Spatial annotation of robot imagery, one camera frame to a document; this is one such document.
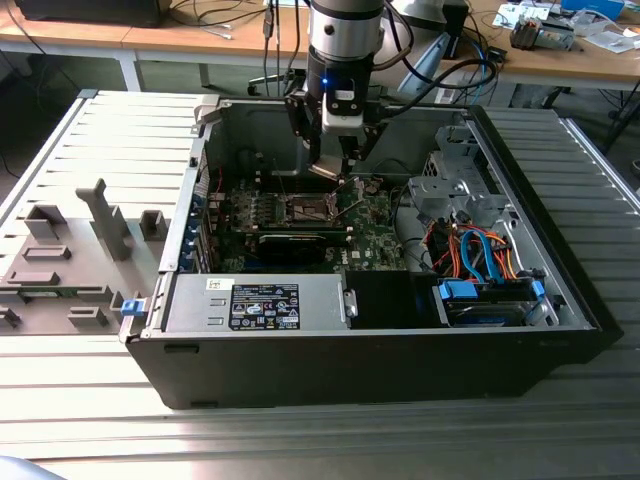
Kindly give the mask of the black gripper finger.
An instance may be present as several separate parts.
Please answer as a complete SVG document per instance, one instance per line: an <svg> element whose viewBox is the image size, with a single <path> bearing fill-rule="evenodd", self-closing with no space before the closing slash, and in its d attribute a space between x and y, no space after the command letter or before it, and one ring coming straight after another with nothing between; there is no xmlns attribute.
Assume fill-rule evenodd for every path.
<svg viewBox="0 0 640 480"><path fill-rule="evenodd" d="M321 153L321 104L309 93L292 93L285 97L285 107L293 133L303 141L313 165Z"/></svg>
<svg viewBox="0 0 640 480"><path fill-rule="evenodd" d="M363 129L364 142L359 142L359 137L352 133L341 135L339 143L344 160L364 161L376 146L380 137L387 128L387 124L365 125Z"/></svg>

